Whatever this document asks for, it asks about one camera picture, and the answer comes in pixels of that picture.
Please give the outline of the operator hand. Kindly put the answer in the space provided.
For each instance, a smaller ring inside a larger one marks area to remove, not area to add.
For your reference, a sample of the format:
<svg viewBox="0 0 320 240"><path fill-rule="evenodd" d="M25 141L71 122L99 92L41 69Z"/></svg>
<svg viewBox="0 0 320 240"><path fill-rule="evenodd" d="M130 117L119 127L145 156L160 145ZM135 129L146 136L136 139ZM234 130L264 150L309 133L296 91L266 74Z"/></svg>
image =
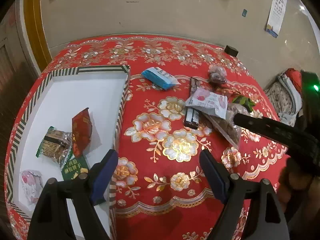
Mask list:
<svg viewBox="0 0 320 240"><path fill-rule="evenodd" d="M281 170L277 197L284 212L301 209L299 218L312 221L319 213L319 178L287 158Z"/></svg>

